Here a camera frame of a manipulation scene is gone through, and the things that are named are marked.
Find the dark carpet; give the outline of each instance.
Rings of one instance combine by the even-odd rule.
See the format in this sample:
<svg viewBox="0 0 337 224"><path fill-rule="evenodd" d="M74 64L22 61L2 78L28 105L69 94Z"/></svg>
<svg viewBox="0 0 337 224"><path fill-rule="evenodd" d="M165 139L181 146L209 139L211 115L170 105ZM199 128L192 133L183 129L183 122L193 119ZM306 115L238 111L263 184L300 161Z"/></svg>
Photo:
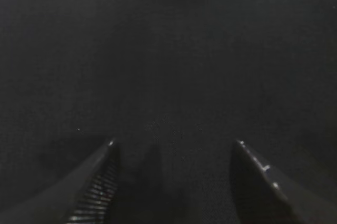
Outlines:
<svg viewBox="0 0 337 224"><path fill-rule="evenodd" d="M93 135L122 142L120 222L239 223L235 139L337 203L337 0L0 0L0 210Z"/></svg>

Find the floor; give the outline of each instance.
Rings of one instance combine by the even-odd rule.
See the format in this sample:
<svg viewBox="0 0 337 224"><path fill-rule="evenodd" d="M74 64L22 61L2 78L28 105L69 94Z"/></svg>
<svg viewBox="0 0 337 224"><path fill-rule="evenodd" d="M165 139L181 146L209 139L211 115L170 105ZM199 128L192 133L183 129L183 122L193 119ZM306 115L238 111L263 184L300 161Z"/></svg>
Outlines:
<svg viewBox="0 0 337 224"><path fill-rule="evenodd" d="M336 15L337 0L0 0L0 209L68 172L44 165L64 156L52 142L76 165L95 142L72 138L93 135L122 142L125 223L239 223L235 139L337 203Z"/></svg>

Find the gray carpet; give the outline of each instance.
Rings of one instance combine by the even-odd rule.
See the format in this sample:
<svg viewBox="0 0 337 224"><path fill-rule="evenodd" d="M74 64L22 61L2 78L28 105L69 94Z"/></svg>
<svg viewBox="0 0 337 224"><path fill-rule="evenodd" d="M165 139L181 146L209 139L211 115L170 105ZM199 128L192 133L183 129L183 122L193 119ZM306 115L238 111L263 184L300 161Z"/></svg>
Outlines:
<svg viewBox="0 0 337 224"><path fill-rule="evenodd" d="M238 138L337 203L336 16L337 0L0 0L0 208L111 134L119 222L239 223Z"/></svg>

